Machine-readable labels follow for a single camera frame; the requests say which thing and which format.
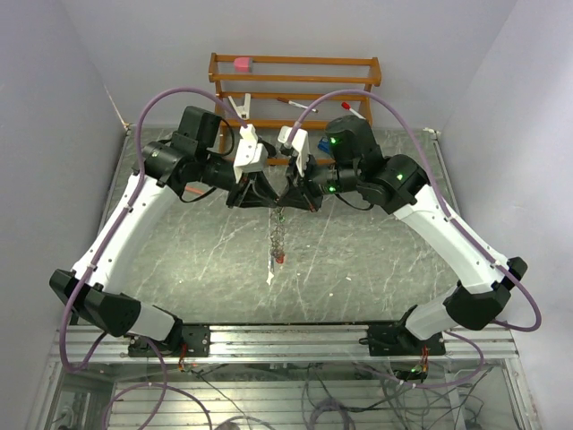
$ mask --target white clip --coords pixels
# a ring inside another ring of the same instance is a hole
[[[237,106],[235,101],[231,96],[228,97],[229,101],[231,102],[231,106],[235,110],[236,114],[239,115],[242,119],[249,119],[251,117],[251,93],[247,92],[244,94],[244,102],[242,106]]]

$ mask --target pink sponge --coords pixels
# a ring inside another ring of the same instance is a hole
[[[240,56],[233,62],[236,72],[250,73],[252,71],[252,58],[249,56]]]

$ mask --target blue object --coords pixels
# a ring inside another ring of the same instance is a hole
[[[321,150],[322,152],[326,152],[330,156],[332,155],[330,153],[330,143],[327,137],[321,137],[321,139],[319,140],[319,150]]]

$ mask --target gray marble surface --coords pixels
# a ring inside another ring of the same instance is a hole
[[[401,152],[419,161],[404,132],[375,134],[385,155]],[[431,136],[417,134],[451,200]],[[170,130],[146,129],[142,141],[169,135]],[[312,135],[311,146],[319,138]],[[128,133],[108,215],[134,159],[133,133]],[[266,174],[276,190],[282,189],[283,167],[268,167]],[[413,230],[382,209],[355,211],[327,196],[318,213],[285,210],[286,260],[275,265],[268,285],[270,210],[228,209],[226,195],[217,191],[205,201],[169,208],[133,262],[125,294],[187,323],[364,321],[398,318],[458,279]],[[364,205],[358,195],[348,200]]]

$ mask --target white wall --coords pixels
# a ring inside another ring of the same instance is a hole
[[[0,8],[0,425],[24,428],[63,310],[47,282],[93,240],[123,135],[57,0]]]
[[[125,121],[156,93],[214,90],[210,53],[377,56],[379,89],[414,126],[442,128],[515,0],[63,0]],[[150,124],[178,124],[189,96]],[[192,100],[204,108],[212,103]],[[380,108],[376,125],[398,126]]]
[[[519,0],[443,130],[457,198],[476,231],[529,263],[542,329],[516,333],[546,429],[571,428],[573,3]],[[531,324],[518,292],[507,318]]]

